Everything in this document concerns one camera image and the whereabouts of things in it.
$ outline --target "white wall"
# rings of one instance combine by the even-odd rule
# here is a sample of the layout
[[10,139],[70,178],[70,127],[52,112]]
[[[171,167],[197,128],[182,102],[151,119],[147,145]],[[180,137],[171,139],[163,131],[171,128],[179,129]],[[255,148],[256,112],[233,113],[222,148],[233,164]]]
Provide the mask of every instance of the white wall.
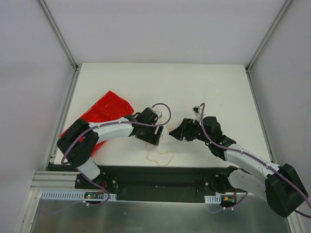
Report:
[[77,63],[243,64],[285,0],[46,0]]
[[0,1],[0,231],[14,231],[73,72],[35,0]]
[[[251,70],[273,155],[311,195],[311,1],[296,0]],[[311,215],[304,204],[301,211]],[[308,232],[311,221],[303,218]]]

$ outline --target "white arm segment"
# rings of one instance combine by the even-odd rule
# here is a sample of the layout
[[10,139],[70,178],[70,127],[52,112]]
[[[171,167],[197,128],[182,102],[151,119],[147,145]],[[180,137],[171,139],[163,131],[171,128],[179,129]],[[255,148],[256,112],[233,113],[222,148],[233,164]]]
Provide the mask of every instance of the white arm segment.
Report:
[[91,158],[89,158],[81,166],[77,167],[77,169],[80,172],[82,172],[86,177],[88,177],[91,181],[101,173],[98,166],[94,163],[94,161]]
[[231,172],[228,180],[232,187],[243,189],[263,199],[264,201],[267,201],[265,185],[262,184],[255,176],[238,169]]
[[[243,147],[239,144],[232,144],[231,146],[229,146],[229,148],[248,152],[248,151],[244,150]],[[267,175],[269,175],[269,174],[273,175],[274,174],[274,172],[272,172],[271,170],[269,170],[268,168],[266,168],[265,166],[263,166],[262,164],[260,164],[259,162],[257,162],[256,160],[252,159],[251,157],[249,157],[245,154],[226,150],[225,151],[225,159],[226,159],[226,161],[231,162],[233,164],[236,164],[237,166],[244,169],[245,171],[247,171],[251,175],[255,176],[262,184],[264,184],[264,181],[267,179]],[[267,162],[267,161],[264,161],[264,162],[267,163],[272,168],[274,168],[275,170],[277,170],[277,171],[279,170],[279,168],[278,168],[279,165],[271,163],[271,162]]]
[[[89,123],[90,127],[101,125],[104,123],[109,122],[121,122],[121,121],[129,121],[128,119],[121,117],[118,120],[112,120],[107,122],[101,122],[101,123]],[[93,130],[94,132],[98,133],[98,141],[97,143],[115,138],[115,137],[128,137],[131,132],[133,131],[132,124],[115,124],[115,125],[108,125],[103,126],[101,128],[97,128]]]

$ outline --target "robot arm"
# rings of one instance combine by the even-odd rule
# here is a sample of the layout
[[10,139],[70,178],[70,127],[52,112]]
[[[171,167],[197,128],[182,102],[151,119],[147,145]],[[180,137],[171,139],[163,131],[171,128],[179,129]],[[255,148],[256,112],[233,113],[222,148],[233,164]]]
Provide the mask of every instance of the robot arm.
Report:
[[288,164],[280,166],[263,161],[253,154],[251,154],[253,157],[251,158],[242,152],[236,152],[247,151],[236,141],[223,135],[216,117],[207,116],[203,118],[205,131],[212,141],[224,148],[215,146],[207,139],[202,130],[199,120],[201,118],[201,105],[195,106],[192,110],[197,119],[183,119],[180,126],[169,134],[178,140],[192,141],[198,139],[203,141],[213,155],[240,167],[230,166],[226,169],[226,172],[220,174],[215,180],[215,184],[210,186],[214,191],[224,193],[224,190],[228,187],[243,189],[267,201],[269,206],[282,217],[287,217],[304,202],[304,199],[296,190],[267,168],[267,166],[270,166],[278,171],[308,196],[304,185],[292,166]]
[[109,122],[92,123],[83,119],[76,120],[57,141],[57,146],[63,154],[74,143],[80,134],[89,130],[69,151],[66,159],[70,165],[82,172],[88,179],[102,186],[105,180],[104,174],[90,158],[96,144],[116,137],[135,136],[140,140],[153,145],[159,144],[163,126],[148,127],[139,124],[120,124],[120,122],[135,122],[149,125],[155,125],[159,119],[158,113],[152,108],[146,108],[141,113],[128,115],[118,120]]

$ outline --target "white table surface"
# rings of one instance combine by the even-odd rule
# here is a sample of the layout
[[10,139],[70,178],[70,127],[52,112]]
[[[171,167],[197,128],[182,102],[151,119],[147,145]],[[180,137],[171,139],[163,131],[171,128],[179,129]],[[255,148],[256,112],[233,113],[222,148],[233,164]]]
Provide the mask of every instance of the white table surface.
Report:
[[[222,131],[246,150],[269,161],[259,117],[242,65],[108,64],[84,63],[73,94],[64,129],[88,110],[107,91],[127,100],[135,112],[157,102],[172,110],[170,127],[183,118],[195,118],[192,107],[206,103],[206,116],[216,116]],[[165,107],[155,108],[168,117]],[[211,154],[200,141],[178,141],[164,128],[157,150],[173,151],[168,166],[227,167],[230,163]],[[165,165],[172,153],[159,154],[152,145],[134,137],[107,141],[92,157],[98,165]],[[57,151],[55,164],[63,154]]]

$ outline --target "metal frame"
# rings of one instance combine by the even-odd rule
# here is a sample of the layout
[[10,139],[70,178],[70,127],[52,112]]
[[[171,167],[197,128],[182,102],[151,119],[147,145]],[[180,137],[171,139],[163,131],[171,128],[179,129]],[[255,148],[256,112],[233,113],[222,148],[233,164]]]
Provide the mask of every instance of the metal frame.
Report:
[[[264,38],[262,39],[261,43],[259,44],[258,48],[256,49],[251,61],[249,62],[249,64],[247,65],[247,67],[245,69],[271,160],[273,160],[272,151],[271,151],[270,143],[269,143],[268,138],[267,138],[267,133],[265,130],[265,126],[263,124],[260,107],[258,104],[256,93],[254,91],[254,88],[253,88],[253,85],[251,82],[251,77],[249,76],[249,72],[253,68],[254,64],[258,60],[260,54],[262,53],[262,51],[264,50],[266,45],[268,44],[269,39],[271,38],[271,36],[275,32],[275,30],[276,30],[277,26],[279,25],[279,23],[281,22],[281,20],[284,18],[286,12],[288,11],[288,9],[291,6],[293,1],[294,0],[285,0],[284,4],[282,5],[281,9],[279,10],[278,14],[276,15],[274,21],[272,22],[271,26],[269,27],[267,33],[265,34]],[[69,84],[67,95],[66,95],[64,102],[62,104],[61,115],[57,120],[56,129],[53,131],[54,137],[53,137],[52,142],[49,146],[49,152],[48,152],[48,156],[49,156],[49,158],[47,160],[47,165],[48,165],[50,162],[50,158],[53,159],[53,155],[55,154],[57,136],[60,134],[61,130],[64,127],[65,119],[66,119],[66,116],[67,116],[67,113],[69,110],[70,102],[71,102],[71,99],[73,96],[73,92],[75,89],[75,85],[76,85],[76,82],[77,82],[77,79],[79,76],[81,66],[79,66],[75,62],[75,59],[74,59],[72,53],[70,52],[70,49],[69,49],[67,43],[65,42],[65,40],[64,40],[64,38],[63,38],[59,28],[58,28],[53,16],[52,16],[51,11],[48,8],[45,0],[37,0],[37,2],[38,2],[39,7],[41,8],[46,20],[48,21],[48,23],[51,27],[51,30],[53,31],[57,41],[59,42],[60,47],[64,51],[64,53],[65,53],[66,57],[68,58],[72,68],[74,69],[74,75],[73,75],[72,80]],[[32,226],[32,223],[34,220],[35,212],[37,209],[39,197],[41,195],[41,190],[43,190],[43,189],[45,189],[45,190],[57,189],[57,190],[72,190],[73,191],[77,174],[78,174],[77,172],[51,172],[51,171],[38,171],[38,172],[36,172],[35,176],[34,176],[33,183],[30,187],[30,191],[29,191],[28,197],[26,199],[26,203],[25,203],[25,206],[24,206],[24,209],[22,212],[21,219],[18,223],[16,232],[21,232],[21,233],[30,232],[31,226]],[[305,232],[303,229],[303,225],[301,223],[301,218],[298,214],[292,213],[288,217],[288,221],[289,221],[291,231],[293,233]]]
[[70,103],[71,103],[72,96],[74,93],[74,89],[76,87],[78,77],[80,74],[80,69],[81,69],[81,66],[78,66],[77,70],[75,70],[73,77],[72,77],[72,79],[68,85],[67,94],[66,94],[66,96],[63,100],[63,103],[62,103],[62,111],[61,111],[59,118],[57,119],[57,123],[56,123],[55,129],[53,131],[52,142],[51,142],[49,149],[48,149],[48,154],[47,154],[48,158],[47,158],[47,162],[45,164],[45,168],[47,168],[47,166],[49,165],[51,158],[54,159],[54,157],[55,157],[56,150],[57,150],[57,148],[56,148],[57,139],[58,139],[58,136],[62,132],[64,125],[65,125],[65,121],[66,121],[66,117],[67,117],[67,114],[69,111],[69,107],[70,107]]
[[264,50],[264,48],[266,47],[266,45],[268,44],[271,36],[273,35],[273,33],[275,32],[277,26],[279,25],[279,23],[282,21],[282,19],[284,18],[286,12],[288,11],[289,7],[291,6],[292,2],[294,0],[285,0],[285,2],[283,3],[283,5],[281,6],[281,9],[279,10],[279,12],[277,13],[275,19],[273,20],[271,26],[269,27],[268,31],[266,32],[266,34],[264,35],[262,41],[260,42],[258,48],[256,49],[251,61],[249,62],[249,64],[246,67],[246,72],[249,73],[250,70],[253,68],[255,62],[257,61],[257,59],[259,58],[261,52]]

